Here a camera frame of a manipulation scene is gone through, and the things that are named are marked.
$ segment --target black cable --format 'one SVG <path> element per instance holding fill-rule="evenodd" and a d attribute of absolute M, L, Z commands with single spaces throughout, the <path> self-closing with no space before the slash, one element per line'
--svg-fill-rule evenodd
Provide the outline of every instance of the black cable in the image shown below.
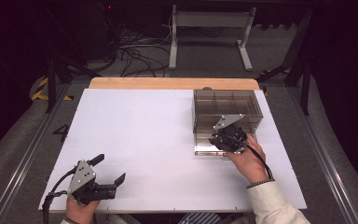
<path fill-rule="evenodd" d="M 48 210 L 50 208 L 51 203 L 53 202 L 53 199 L 55 197 L 59 197 L 62 194 L 66 193 L 66 191 L 60 191 L 60 192 L 54 192 L 57 187 L 61 184 L 61 182 L 68 177 L 69 175 L 74 174 L 76 171 L 76 167 L 74 167 L 74 169 L 72 169 L 71 171 L 69 171 L 68 173 L 66 173 L 65 175 L 63 175 L 60 180 L 54 185 L 53 189 L 51 190 L 51 192 L 48 193 L 48 195 L 46 195 L 45 197 L 45 201 L 42 204 L 42 211 L 43 211 L 43 223 L 44 224 L 48 224 Z"/>
<path fill-rule="evenodd" d="M 121 72 L 121 77 L 123 77 L 124 73 L 127 71 L 127 69 L 130 67 L 132 63 L 132 60 L 129 60 L 129 58 L 126 59 L 126 65 L 124 66 L 123 71 Z"/>
<path fill-rule="evenodd" d="M 125 29 L 123 35 L 120 37 L 121 46 L 133 44 L 141 39 L 143 39 L 145 35 L 140 35 L 136 32 L 131 32 L 128 29 Z"/>
<path fill-rule="evenodd" d="M 207 35 L 208 37 L 218 37 L 223 33 L 224 29 L 225 29 L 224 27 L 217 28 L 215 30 L 208 30 L 208 29 L 201 28 L 201 27 L 179 27 L 178 28 L 179 32 L 177 35 L 179 36 L 183 32 L 186 32 L 186 31 L 194 31 L 194 32 L 201 33 L 203 35 Z"/>
<path fill-rule="evenodd" d="M 145 47 L 153 47 L 153 48 L 157 48 L 157 49 L 162 49 L 164 50 L 168 55 L 170 54 L 165 48 L 162 48 L 160 46 L 148 46 L 148 45 L 144 45 L 144 46 L 137 46 L 139 48 L 145 48 Z M 121 77 L 127 77 L 127 76 L 130 76 L 130 75 L 134 75 L 134 74 L 139 74 L 139 73 L 142 73 L 142 72 L 145 72 L 145 71 L 150 71 L 153 76 L 155 77 L 156 74 L 155 72 L 156 71 L 159 71 L 159 70 L 162 70 L 162 73 L 163 73 L 163 77 L 165 77 L 165 68 L 168 67 L 168 63 L 166 65 L 164 65 L 163 63 L 159 62 L 158 60 L 155 60 L 155 59 L 152 59 L 152 58 L 149 58 L 149 57 L 146 57 L 146 56 L 143 56 L 141 54 L 141 52 L 137 49 L 130 49 L 130 48 L 124 48 L 124 49 L 121 49 L 122 50 L 122 54 L 121 54 L 121 59 L 124 57 L 124 53 L 127 53 L 128 56 L 132 57 L 133 59 L 135 60 L 145 60 L 145 61 L 148 61 L 147 63 L 147 68 L 146 69 L 140 69 L 140 70 L 136 70 L 136 71 L 132 71 L 132 72 L 129 72 L 127 74 L 125 74 L 125 71 L 130 67 L 130 65 L 128 63 L 126 63 L 126 66 L 124 68 L 124 70 L 122 71 L 121 73 Z M 158 64 L 160 64 L 160 68 L 152 68 L 151 67 L 151 61 L 153 62 L 156 62 Z"/>
<path fill-rule="evenodd" d="M 108 63 L 106 63 L 100 67 L 97 67 L 97 68 L 89 68 L 89 70 L 91 70 L 93 72 L 102 72 L 103 70 L 110 67 L 114 62 L 115 62 L 115 59 L 112 57 Z M 71 69 L 71 68 L 69 68 L 69 71 L 71 71 L 72 74 L 77 75 L 77 76 L 86 75 L 86 73 L 84 73 L 84 72 L 81 72 L 81 71 L 75 70 L 75 69 Z"/>
<path fill-rule="evenodd" d="M 92 222 L 93 222 L 94 224 L 98 224 L 97 217 L 95 216 L 95 213 L 92 214 Z"/>
<path fill-rule="evenodd" d="M 269 169 L 269 166 L 266 164 L 266 162 L 263 160 L 263 158 L 260 156 L 260 154 L 258 154 L 252 147 L 250 147 L 250 146 L 247 146 L 249 149 L 251 149 L 251 151 L 255 154 L 255 156 L 259 159 L 259 160 L 261 160 L 261 162 L 263 163 L 263 165 L 264 165 L 264 168 L 266 169 L 266 171 L 267 171 L 267 175 L 268 175 L 268 178 L 269 179 L 273 179 L 274 177 L 273 177 L 273 175 L 272 175 L 272 172 L 271 172 L 271 170 Z"/>

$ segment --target cable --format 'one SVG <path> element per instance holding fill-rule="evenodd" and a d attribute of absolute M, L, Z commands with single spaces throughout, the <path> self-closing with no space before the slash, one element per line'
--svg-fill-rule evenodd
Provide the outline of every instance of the cable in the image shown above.
<path fill-rule="evenodd" d="M 106 68 L 110 67 L 114 62 L 115 62 L 115 59 L 112 58 L 109 60 L 108 63 L 104 64 L 103 66 L 97 67 L 97 68 L 89 68 L 89 70 L 91 70 L 93 72 L 102 72 Z M 85 75 L 85 73 L 83 73 L 79 70 L 69 68 L 69 71 L 71 71 L 72 74 L 77 75 L 77 76 Z"/>
<path fill-rule="evenodd" d="M 60 197 L 63 194 L 66 194 L 67 192 L 62 190 L 60 192 L 54 192 L 57 187 L 61 184 L 61 182 L 68 177 L 69 175 L 74 174 L 76 171 L 76 167 L 74 167 L 74 169 L 72 169 L 71 171 L 69 171 L 68 173 L 66 173 L 65 175 L 63 175 L 60 180 L 54 185 L 53 189 L 51 190 L 51 192 L 48 193 L 48 195 L 46 195 L 45 197 L 45 201 L 43 202 L 42 205 L 42 209 L 43 209 L 43 223 L 44 224 L 48 224 L 48 210 L 50 208 L 51 203 L 53 202 L 53 199 L 55 197 Z"/>
<path fill-rule="evenodd" d="M 92 222 L 93 222 L 94 224 L 98 224 L 97 217 L 95 216 L 95 213 L 92 214 Z"/>
<path fill-rule="evenodd" d="M 274 176 L 272 175 L 272 172 L 271 172 L 271 170 L 269 169 L 269 166 L 266 164 L 266 162 L 263 160 L 263 158 L 260 156 L 260 154 L 258 154 L 258 153 L 257 153 L 252 147 L 250 147 L 250 146 L 247 146 L 247 148 L 251 149 L 251 151 L 255 154 L 255 156 L 256 156 L 259 160 L 261 160 L 261 162 L 262 162 L 263 165 L 264 165 L 264 168 L 265 168 L 266 171 L 267 171 L 268 178 L 269 178 L 269 179 L 273 179 Z"/>
<path fill-rule="evenodd" d="M 129 30 L 125 31 L 125 36 L 122 36 L 121 38 L 121 44 L 120 47 L 118 48 L 119 51 L 117 53 L 117 57 L 123 61 L 126 60 L 125 66 L 123 71 L 121 72 L 121 77 L 127 77 L 130 75 L 139 75 L 140 73 L 149 71 L 153 77 L 156 77 L 156 71 L 160 71 L 162 70 L 163 73 L 163 77 L 165 77 L 165 68 L 168 67 L 168 64 L 164 65 L 162 62 L 150 58 L 150 57 L 146 57 L 144 55 L 142 55 L 142 53 L 140 52 L 140 50 L 138 50 L 138 48 L 156 48 L 156 49 L 162 49 L 165 52 L 167 52 L 167 54 L 169 55 L 170 53 L 163 47 L 160 47 L 161 44 L 163 44 L 169 37 L 170 35 L 167 35 L 164 39 L 161 40 L 157 39 L 157 38 L 153 38 L 153 40 L 160 40 L 158 43 L 154 44 L 154 43 L 148 43 L 148 44 L 134 44 L 134 43 L 139 43 L 142 41 L 146 41 L 146 40 L 150 40 L 152 38 L 145 38 L 144 36 L 139 35 L 138 33 L 134 33 L 131 32 Z M 142 63 L 144 63 L 146 65 L 146 69 L 139 69 L 136 71 L 131 71 L 129 73 L 126 73 L 127 70 L 130 68 L 131 63 L 133 60 L 137 60 L 140 61 Z M 159 67 L 155 68 L 152 66 L 153 63 L 158 63 Z"/>
<path fill-rule="evenodd" d="M 179 36 L 180 34 L 182 34 L 185 31 L 195 31 L 195 32 L 207 35 L 209 37 L 218 37 L 223 33 L 224 29 L 225 29 L 224 27 L 217 28 L 216 30 L 208 30 L 206 28 L 201 28 L 201 27 L 179 27 L 178 30 L 180 32 L 178 32 L 177 35 Z"/>

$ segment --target sleeve cuff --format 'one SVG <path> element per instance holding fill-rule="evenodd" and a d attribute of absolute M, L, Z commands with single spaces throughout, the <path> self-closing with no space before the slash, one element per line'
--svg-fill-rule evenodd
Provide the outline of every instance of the sleeve cuff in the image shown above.
<path fill-rule="evenodd" d="M 255 212 L 262 212 L 270 207 L 286 203 L 282 191 L 275 181 L 269 181 L 249 188 L 248 193 Z"/>
<path fill-rule="evenodd" d="M 258 182 L 255 182 L 251 185 L 249 185 L 248 187 L 246 187 L 247 189 L 251 189 L 253 187 L 256 187 L 258 185 L 261 185 L 261 184 L 265 184 L 265 183 L 268 183 L 268 182 L 271 182 L 271 181 L 275 181 L 274 178 L 271 178 L 271 179 L 266 179 L 266 180 L 262 180 L 262 181 L 258 181 Z"/>
<path fill-rule="evenodd" d="M 65 217 L 63 219 L 63 221 L 61 222 L 61 224 L 79 224 L 78 222 L 73 221 L 71 218 L 69 217 Z"/>

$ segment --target metal frame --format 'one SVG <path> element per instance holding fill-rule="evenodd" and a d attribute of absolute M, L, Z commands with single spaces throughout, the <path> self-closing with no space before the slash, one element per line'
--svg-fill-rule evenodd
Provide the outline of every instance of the metal frame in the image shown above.
<path fill-rule="evenodd" d="M 62 84 L 62 86 L 59 88 L 58 99 L 63 99 L 69 89 L 69 86 L 69 84 Z M 57 108 L 60 106 L 61 102 L 62 100 L 59 100 L 56 104 L 54 104 L 49 113 L 45 115 L 42 120 L 42 123 L 40 124 L 34 135 L 34 138 L 32 139 L 32 142 L 28 146 L 27 151 L 22 157 L 16 170 L 13 172 L 13 175 L 11 176 L 5 191 L 0 198 L 0 223 L 2 223 L 3 219 L 5 218 L 5 215 L 11 203 L 13 202 L 14 197 L 20 189 L 22 181 L 26 177 L 28 170 L 30 169 L 34 161 L 34 157 L 41 148 L 41 144 L 43 142 L 46 130 L 52 119 L 54 118 L 54 114 L 56 113 Z"/>
<path fill-rule="evenodd" d="M 255 7 L 250 12 L 189 12 L 178 11 L 176 5 L 172 7 L 172 44 L 170 53 L 169 68 L 176 68 L 177 58 L 177 27 L 237 27 L 244 28 L 242 40 L 238 40 L 238 49 L 240 50 L 242 62 L 246 71 L 252 71 L 253 67 L 246 51 L 246 42 L 252 28 L 255 18 Z"/>
<path fill-rule="evenodd" d="M 339 209 L 341 210 L 342 215 L 344 216 L 347 223 L 358 223 L 358 213 L 351 202 L 351 198 L 346 191 L 344 184 L 341 181 L 341 178 L 332 162 L 326 148 L 323 146 L 319 140 L 318 134 L 314 131 L 312 121 L 310 116 L 307 116 L 303 113 L 302 105 L 298 103 L 299 96 L 294 87 L 287 88 L 289 95 L 293 100 L 294 105 L 296 106 L 296 111 L 301 117 L 304 127 L 307 129 L 310 140 L 312 143 L 312 148 L 315 152 L 316 158 L 321 164 L 322 170 L 326 180 L 337 200 Z"/>

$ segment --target metal stand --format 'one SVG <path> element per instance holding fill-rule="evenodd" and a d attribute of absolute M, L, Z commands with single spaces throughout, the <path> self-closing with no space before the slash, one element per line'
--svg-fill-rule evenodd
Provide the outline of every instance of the metal stand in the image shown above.
<path fill-rule="evenodd" d="M 73 66 L 77 70 L 87 74 L 90 77 L 100 77 L 99 74 L 89 70 L 86 66 L 83 66 L 68 57 L 52 53 L 49 62 L 48 62 L 48 109 L 46 113 L 49 113 L 52 107 L 56 104 L 57 93 L 56 93 L 56 75 L 62 83 L 71 83 L 72 75 L 68 69 L 68 65 Z"/>
<path fill-rule="evenodd" d="M 250 12 L 189 12 L 178 11 L 176 5 L 172 8 L 172 44 L 169 68 L 176 68 L 176 55 L 178 47 L 177 27 L 237 27 L 244 28 L 242 40 L 238 40 L 238 48 L 246 71 L 252 71 L 253 67 L 246 51 L 246 42 L 255 18 L 255 7 Z"/>
<path fill-rule="evenodd" d="M 264 82 L 271 77 L 275 77 L 276 75 L 283 73 L 284 70 L 291 67 L 284 83 L 287 87 L 294 87 L 303 76 L 300 104 L 305 115 L 309 114 L 308 96 L 310 90 L 311 50 L 305 50 L 305 48 L 309 48 L 309 46 L 305 46 L 304 39 L 306 36 L 310 35 L 310 28 L 315 25 L 315 22 L 311 20 L 312 13 L 313 10 L 309 9 L 304 15 L 304 18 L 298 26 L 292 44 L 290 45 L 289 50 L 287 50 L 282 65 L 269 72 L 264 72 L 263 76 L 255 79 L 257 82 Z"/>

